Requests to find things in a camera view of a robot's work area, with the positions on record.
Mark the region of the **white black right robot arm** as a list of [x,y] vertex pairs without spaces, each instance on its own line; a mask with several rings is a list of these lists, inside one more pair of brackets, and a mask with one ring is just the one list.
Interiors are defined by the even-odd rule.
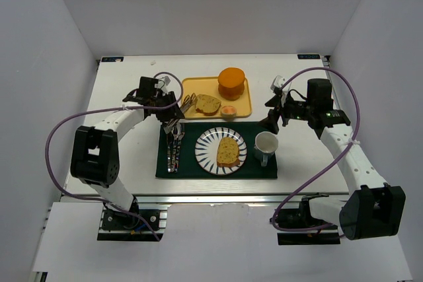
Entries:
[[370,163],[353,139],[348,116],[334,109],[332,85],[328,79],[310,79],[307,95],[294,100],[291,88],[281,76],[271,86],[274,97],[265,104],[270,110],[260,125],[272,133],[278,121],[302,120],[330,151],[347,184],[346,201],[327,194],[302,197],[297,210],[277,209],[271,219],[280,231],[309,231],[336,226],[349,240],[397,235],[405,204],[400,186],[390,186]]

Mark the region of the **bread slice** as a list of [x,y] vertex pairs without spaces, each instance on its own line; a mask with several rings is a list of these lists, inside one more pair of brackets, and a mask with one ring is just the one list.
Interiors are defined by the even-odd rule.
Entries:
[[217,148],[217,165],[232,168],[240,163],[240,149],[236,140],[224,137]]
[[201,113],[205,116],[212,116],[217,113],[220,106],[220,99],[206,94],[199,94],[197,96],[195,109],[198,113]]

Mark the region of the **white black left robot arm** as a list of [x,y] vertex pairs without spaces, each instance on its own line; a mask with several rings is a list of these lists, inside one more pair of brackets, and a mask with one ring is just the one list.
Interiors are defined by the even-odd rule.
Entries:
[[139,86],[127,93],[122,106],[92,126],[80,126],[75,132],[70,173],[90,186],[109,208],[121,213],[135,213],[135,197],[125,188],[118,174],[118,144],[137,124],[155,116],[163,125],[183,119],[180,98],[168,90],[168,72],[141,77]]

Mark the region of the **silver metal tongs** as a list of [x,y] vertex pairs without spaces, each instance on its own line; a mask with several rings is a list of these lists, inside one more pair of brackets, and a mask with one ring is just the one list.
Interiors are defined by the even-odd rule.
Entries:
[[187,95],[183,103],[180,106],[180,110],[183,113],[181,118],[174,118],[170,120],[168,123],[163,124],[163,130],[166,134],[169,134],[173,131],[173,127],[181,120],[184,119],[185,113],[193,106],[195,105],[197,101],[197,97],[195,93],[192,93],[191,95]]

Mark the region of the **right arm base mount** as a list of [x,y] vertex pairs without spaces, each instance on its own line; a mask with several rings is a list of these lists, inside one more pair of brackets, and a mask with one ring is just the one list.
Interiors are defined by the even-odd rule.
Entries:
[[339,245],[341,237],[336,225],[311,216],[310,201],[328,198],[325,194],[306,195],[301,198],[298,207],[282,208],[276,214],[275,224],[288,229],[277,234],[279,246],[317,246]]

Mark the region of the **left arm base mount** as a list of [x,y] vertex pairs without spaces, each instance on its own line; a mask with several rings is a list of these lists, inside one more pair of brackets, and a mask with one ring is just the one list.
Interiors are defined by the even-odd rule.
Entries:
[[154,234],[162,239],[165,231],[166,213],[152,207],[138,207],[138,212],[145,222],[137,217],[104,207],[100,217],[97,240],[109,242],[157,242]]

